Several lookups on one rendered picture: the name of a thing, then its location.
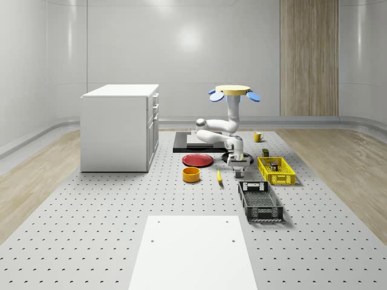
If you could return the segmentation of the red plate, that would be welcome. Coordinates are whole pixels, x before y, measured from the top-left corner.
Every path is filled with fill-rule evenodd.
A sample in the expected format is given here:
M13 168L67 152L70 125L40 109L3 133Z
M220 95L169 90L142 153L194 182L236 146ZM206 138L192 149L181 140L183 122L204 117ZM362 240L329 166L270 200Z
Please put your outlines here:
M207 167L213 164L213 158L203 153L192 153L182 157L182 162L188 167Z

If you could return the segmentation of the white cabinet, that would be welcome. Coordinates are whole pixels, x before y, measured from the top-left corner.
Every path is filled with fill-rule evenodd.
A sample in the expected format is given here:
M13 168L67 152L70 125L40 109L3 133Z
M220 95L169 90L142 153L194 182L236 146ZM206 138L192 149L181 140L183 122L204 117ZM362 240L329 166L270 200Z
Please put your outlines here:
M105 85L81 96L81 171L149 171L158 146L158 88Z

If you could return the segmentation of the white board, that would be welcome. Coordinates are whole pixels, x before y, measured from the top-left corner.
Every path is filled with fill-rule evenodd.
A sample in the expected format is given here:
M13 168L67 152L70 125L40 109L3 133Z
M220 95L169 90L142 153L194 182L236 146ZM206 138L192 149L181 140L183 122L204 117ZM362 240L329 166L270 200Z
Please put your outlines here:
M128 290L257 290L237 216L149 216Z

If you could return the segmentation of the black plate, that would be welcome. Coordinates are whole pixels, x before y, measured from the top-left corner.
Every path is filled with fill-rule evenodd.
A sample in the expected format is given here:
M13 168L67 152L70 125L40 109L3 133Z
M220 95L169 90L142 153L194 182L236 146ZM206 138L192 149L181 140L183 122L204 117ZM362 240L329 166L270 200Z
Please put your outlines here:
M227 163L227 160L228 160L228 157L229 157L229 152L224 152L222 154L222 160ZM248 153L244 153L244 158L248 158L249 161L250 161L250 164L253 164L254 163L254 160L253 160L253 157L251 155L249 155Z

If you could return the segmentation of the dark grey basket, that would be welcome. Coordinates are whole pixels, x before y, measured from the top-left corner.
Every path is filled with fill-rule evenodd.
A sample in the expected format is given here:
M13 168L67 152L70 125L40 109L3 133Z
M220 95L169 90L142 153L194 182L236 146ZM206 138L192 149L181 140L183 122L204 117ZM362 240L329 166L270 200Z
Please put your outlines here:
M283 220L283 205L269 182L240 181L238 191L248 220Z

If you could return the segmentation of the yellow basket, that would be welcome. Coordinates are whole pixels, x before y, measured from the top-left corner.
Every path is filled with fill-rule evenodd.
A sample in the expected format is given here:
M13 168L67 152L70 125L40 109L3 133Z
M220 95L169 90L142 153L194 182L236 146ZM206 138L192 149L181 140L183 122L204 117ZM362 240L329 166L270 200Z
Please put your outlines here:
M278 170L272 170L272 163ZM263 178L271 184L295 184L296 174L282 157L258 157L258 169Z

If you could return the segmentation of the yellow bowl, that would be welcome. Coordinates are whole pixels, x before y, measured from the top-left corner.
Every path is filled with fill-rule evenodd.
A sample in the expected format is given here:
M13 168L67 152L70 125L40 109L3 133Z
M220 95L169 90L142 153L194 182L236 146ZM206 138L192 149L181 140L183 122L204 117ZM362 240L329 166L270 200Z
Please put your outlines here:
M183 169L183 181L195 183L200 180L200 170L197 167L186 167Z

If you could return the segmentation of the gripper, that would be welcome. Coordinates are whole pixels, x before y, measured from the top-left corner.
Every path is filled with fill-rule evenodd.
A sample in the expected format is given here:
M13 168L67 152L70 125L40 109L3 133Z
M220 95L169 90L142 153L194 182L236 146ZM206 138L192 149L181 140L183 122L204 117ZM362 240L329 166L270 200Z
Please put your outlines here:
M243 173L245 168L249 166L249 159L235 160L229 159L227 165L230 166L235 173Z

